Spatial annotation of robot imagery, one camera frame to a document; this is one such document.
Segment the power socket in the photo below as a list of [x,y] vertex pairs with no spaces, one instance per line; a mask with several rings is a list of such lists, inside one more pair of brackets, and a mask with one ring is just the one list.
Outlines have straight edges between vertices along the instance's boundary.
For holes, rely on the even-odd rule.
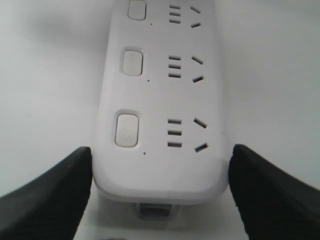
[[100,193],[192,205],[228,185],[213,0],[117,0],[93,146]]

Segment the horizontal socket slot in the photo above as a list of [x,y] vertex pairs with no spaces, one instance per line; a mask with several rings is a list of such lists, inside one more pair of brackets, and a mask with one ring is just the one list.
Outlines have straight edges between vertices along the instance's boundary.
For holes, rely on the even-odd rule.
[[181,24],[181,21],[180,20],[175,20],[175,19],[170,19],[169,22],[171,24]]
[[170,60],[177,60],[177,61],[181,61],[181,57],[180,56],[169,56]]
[[190,9],[194,12],[196,12],[197,14],[200,14],[201,11],[199,9],[196,9],[194,6],[191,6]]
[[168,130],[168,135],[173,135],[173,136],[182,136],[182,131],[173,131],[173,130]]
[[200,60],[200,58],[197,58],[196,56],[193,56],[192,60],[197,62],[198,64],[201,64],[201,65],[204,64],[204,61]]
[[201,26],[201,23],[200,23],[200,22],[191,24],[191,27],[192,27],[193,29],[196,28],[196,27],[200,27],[200,26]]
[[182,124],[182,120],[177,120],[177,119],[168,119],[168,124]]
[[181,17],[181,14],[180,14],[179,12],[173,12],[173,11],[171,11],[171,12],[169,13],[169,15],[170,15],[170,16],[175,16],[175,17]]
[[205,79],[204,76],[198,76],[198,77],[192,79],[192,81],[193,81],[194,83],[197,83],[197,82],[199,82],[199,81],[201,81],[201,80],[203,80],[203,79]]
[[180,65],[169,64],[170,69],[181,69]]
[[171,9],[181,9],[181,7],[180,6],[177,6],[177,5],[170,5],[170,8]]
[[204,129],[206,129],[207,126],[208,126],[207,124],[205,124],[203,121],[199,120],[198,118],[195,118],[195,119],[194,119],[194,122],[195,122],[196,124],[198,124],[199,126],[203,127]]
[[168,141],[168,147],[171,147],[171,148],[182,148],[182,143],[181,142]]
[[181,74],[176,74],[176,73],[169,73],[168,76],[169,78],[176,78],[176,79],[181,78]]
[[202,150],[205,150],[206,148],[208,148],[208,144],[203,144],[203,145],[201,145],[201,146],[198,146],[198,147],[196,147],[194,150],[197,152],[197,153],[199,153],[199,152],[201,152]]

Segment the white surface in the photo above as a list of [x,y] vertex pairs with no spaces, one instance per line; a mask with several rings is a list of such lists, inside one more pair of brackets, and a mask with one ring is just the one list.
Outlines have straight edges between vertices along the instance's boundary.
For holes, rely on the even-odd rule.
[[123,73],[128,76],[140,76],[142,74],[144,56],[138,51],[125,51],[123,57]]
[[134,20],[144,20],[146,18],[146,2],[131,0],[129,3],[128,16]]
[[117,118],[115,143],[120,147],[132,148],[137,145],[139,118],[131,114],[121,114]]
[[[320,189],[320,2],[218,0],[228,135]],[[0,195],[92,146],[112,1],[0,1]],[[247,240],[230,191],[141,222],[95,187],[75,240]]]
[[[144,21],[128,18],[128,0],[114,4],[92,148],[95,183],[112,200],[193,205],[219,197],[228,185],[214,2],[180,2],[181,24],[170,23],[172,3],[148,0]],[[190,9],[194,5],[201,14]],[[201,26],[192,28],[194,23]],[[140,76],[133,76],[138,73],[135,69],[141,69],[142,59],[137,59],[140,53],[134,50],[143,52]],[[123,69],[130,69],[124,71],[127,75],[121,71],[123,52],[127,66]],[[181,69],[168,67],[173,63]],[[198,77],[203,80],[193,82]],[[115,144],[119,114],[139,117],[138,143],[132,148]],[[207,127],[196,124],[195,118]],[[182,123],[169,124],[169,119]],[[182,135],[169,135],[168,130],[182,131]],[[169,143],[182,147],[170,147]],[[204,144],[208,147],[196,150]]]

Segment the white background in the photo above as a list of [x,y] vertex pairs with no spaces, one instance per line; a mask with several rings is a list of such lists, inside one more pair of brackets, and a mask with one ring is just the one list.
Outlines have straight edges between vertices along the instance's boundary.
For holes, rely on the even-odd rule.
[[[91,146],[112,0],[0,0],[0,195]],[[229,152],[246,144],[320,189],[320,1],[217,0]],[[95,187],[76,240],[246,240],[230,190],[141,222]]]

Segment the white power strip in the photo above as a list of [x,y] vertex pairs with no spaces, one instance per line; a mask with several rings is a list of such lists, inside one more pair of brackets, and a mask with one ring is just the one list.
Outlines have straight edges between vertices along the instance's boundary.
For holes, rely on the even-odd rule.
[[115,1],[93,148],[107,198],[199,204],[228,184],[213,0]]

